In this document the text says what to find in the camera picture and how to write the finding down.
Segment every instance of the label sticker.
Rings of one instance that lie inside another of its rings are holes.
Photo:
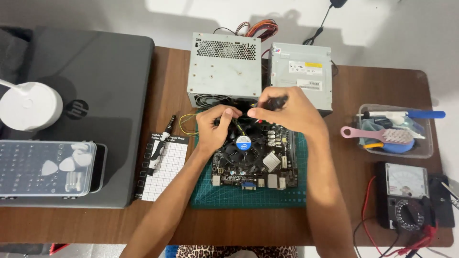
[[[322,64],[289,61],[289,73],[303,73],[308,75],[323,75]]]
[[[241,136],[237,137],[236,146],[240,150],[246,151],[246,150],[248,150],[250,148],[251,145],[252,145],[252,141],[250,141],[249,137],[244,136],[244,135],[241,135]]]
[[[322,91],[322,82],[297,79],[297,86],[305,90]]]

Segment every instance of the white wall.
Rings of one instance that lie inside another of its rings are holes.
[[[235,29],[242,21],[274,18],[280,31],[272,40],[300,44],[314,34],[328,6],[326,0],[1,0],[0,23],[138,34],[159,46],[190,49],[192,32]],[[337,64],[425,71],[435,109],[448,114],[436,121],[443,169],[459,181],[454,170],[459,144],[454,112],[459,108],[458,13],[457,0],[349,0],[343,8],[331,9],[315,45],[330,46]],[[266,49],[272,40],[264,43]],[[374,248],[362,250],[363,257],[379,256]],[[437,250],[457,257],[459,243]],[[317,257],[313,248],[306,253]],[[420,253],[439,257],[427,250]]]

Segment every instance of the hp logo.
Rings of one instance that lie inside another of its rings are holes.
[[[84,100],[73,100],[65,105],[65,114],[72,120],[84,118],[89,111],[89,106]]]

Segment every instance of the leopard print fabric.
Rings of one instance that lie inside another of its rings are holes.
[[[177,258],[224,258],[239,250],[254,252],[258,258],[298,258],[296,247],[179,246]]]

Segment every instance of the laptop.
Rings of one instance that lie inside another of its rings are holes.
[[[37,27],[19,83],[41,82],[62,97],[61,117],[35,133],[3,128],[0,139],[94,141],[108,148],[103,187],[76,199],[17,197],[0,206],[124,208],[134,172],[152,39],[99,31]]]

